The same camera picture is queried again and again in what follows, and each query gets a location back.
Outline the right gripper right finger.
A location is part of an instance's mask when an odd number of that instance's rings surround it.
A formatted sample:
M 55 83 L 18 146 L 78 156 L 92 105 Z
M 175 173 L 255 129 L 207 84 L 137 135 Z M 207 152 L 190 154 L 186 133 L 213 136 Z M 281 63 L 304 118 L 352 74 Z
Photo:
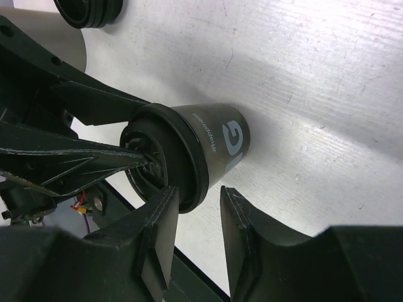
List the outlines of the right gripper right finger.
M 232 301 L 401 301 L 402 228 L 331 226 L 310 237 L 220 190 Z

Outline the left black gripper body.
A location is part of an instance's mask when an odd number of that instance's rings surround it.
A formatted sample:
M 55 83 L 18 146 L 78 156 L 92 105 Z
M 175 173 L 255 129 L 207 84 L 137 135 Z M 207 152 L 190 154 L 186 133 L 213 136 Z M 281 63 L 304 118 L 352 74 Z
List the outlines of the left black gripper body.
M 10 75 L 1 70 L 1 123 L 77 138 L 77 134 L 70 128 L 72 115 L 56 103 L 56 100 L 48 91 L 31 90 L 15 83 Z M 68 197 L 49 196 L 3 178 L 1 198 L 6 210 L 1 216 L 13 225 L 22 225 L 29 221 L 40 223 L 45 215 L 56 209 L 59 201 Z

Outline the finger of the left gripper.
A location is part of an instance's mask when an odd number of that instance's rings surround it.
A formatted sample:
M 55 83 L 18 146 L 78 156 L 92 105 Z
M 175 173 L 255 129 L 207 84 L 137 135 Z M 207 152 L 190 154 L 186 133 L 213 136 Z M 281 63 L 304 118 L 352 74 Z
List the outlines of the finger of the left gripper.
M 1 70 L 31 90 L 48 91 L 85 125 L 130 121 L 149 104 L 65 63 L 1 16 Z
M 147 163 L 125 148 L 1 123 L 1 175 L 49 196 L 76 194 Z

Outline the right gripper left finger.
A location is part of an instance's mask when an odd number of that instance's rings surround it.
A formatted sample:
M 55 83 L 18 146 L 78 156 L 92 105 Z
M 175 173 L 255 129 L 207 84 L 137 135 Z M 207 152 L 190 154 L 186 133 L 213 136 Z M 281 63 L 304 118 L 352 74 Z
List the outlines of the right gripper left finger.
M 84 238 L 54 227 L 1 229 L 2 301 L 161 301 L 169 286 L 179 192 Z

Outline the dark transparent coffee cup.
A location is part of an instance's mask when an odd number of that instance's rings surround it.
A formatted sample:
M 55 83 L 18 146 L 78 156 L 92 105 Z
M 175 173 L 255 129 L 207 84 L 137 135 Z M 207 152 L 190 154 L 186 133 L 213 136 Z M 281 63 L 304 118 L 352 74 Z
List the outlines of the dark transparent coffee cup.
M 251 144 L 249 125 L 229 104 L 176 106 L 199 139 L 208 167 L 209 186 L 215 185 L 247 154 Z

